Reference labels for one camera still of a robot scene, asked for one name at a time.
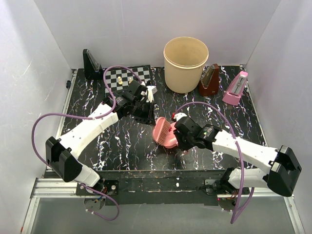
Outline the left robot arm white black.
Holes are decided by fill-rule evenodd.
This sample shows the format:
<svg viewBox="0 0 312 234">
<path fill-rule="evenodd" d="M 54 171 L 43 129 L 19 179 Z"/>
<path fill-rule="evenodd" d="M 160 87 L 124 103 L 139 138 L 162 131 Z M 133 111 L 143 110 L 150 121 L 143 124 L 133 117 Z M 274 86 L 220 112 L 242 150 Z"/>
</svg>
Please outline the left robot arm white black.
<svg viewBox="0 0 312 234">
<path fill-rule="evenodd" d="M 104 179 L 94 169 L 80 163 L 78 157 L 98 135 L 123 117 L 130 115 L 138 123 L 154 126 L 155 93 L 155 86 L 145 86 L 135 80 L 126 89 L 113 92 L 112 97 L 106 97 L 90 114 L 89 120 L 83 120 L 58 139 L 53 136 L 47 139 L 48 166 L 63 181 L 83 183 L 91 194 L 100 194 Z"/>
</svg>

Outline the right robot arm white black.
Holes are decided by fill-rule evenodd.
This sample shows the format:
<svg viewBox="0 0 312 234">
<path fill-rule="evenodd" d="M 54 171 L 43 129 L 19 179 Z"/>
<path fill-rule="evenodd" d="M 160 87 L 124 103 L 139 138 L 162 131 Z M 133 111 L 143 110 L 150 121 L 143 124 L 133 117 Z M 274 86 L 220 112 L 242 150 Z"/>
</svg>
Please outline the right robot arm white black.
<svg viewBox="0 0 312 234">
<path fill-rule="evenodd" d="M 181 150 L 193 147 L 224 153 L 254 165 L 253 169 L 228 168 L 220 179 L 227 194 L 240 187 L 268 188 L 274 193 L 293 195 L 302 167 L 288 146 L 279 149 L 258 145 L 233 136 L 211 124 L 201 127 L 184 113 L 174 117 L 174 135 Z"/>
</svg>

